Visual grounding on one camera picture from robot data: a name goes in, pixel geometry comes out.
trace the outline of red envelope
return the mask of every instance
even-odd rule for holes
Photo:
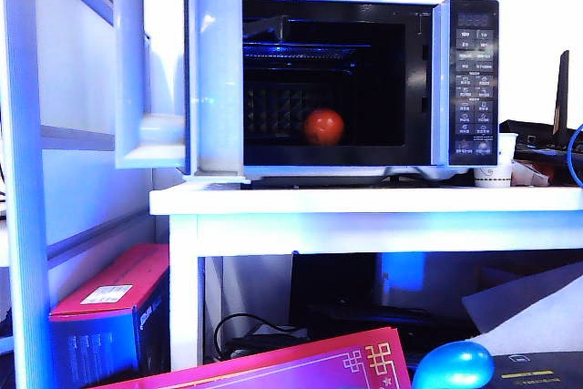
[[[101,387],[411,389],[411,383],[397,331],[379,328]]]

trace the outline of cup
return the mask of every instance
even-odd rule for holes
[[[474,169],[476,187],[510,187],[512,182],[512,158],[518,134],[501,132],[498,134],[498,165],[491,168]]]

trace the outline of tomato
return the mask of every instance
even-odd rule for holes
[[[316,108],[303,122],[303,133],[313,145],[333,146],[344,132],[344,120],[330,108]]]

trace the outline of microwave control panel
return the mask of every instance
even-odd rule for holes
[[[498,3],[450,0],[450,165],[497,163]]]

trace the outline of blue egg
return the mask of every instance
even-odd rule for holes
[[[460,341],[439,346],[419,363],[413,389],[477,389],[494,374],[494,360],[482,345]]]

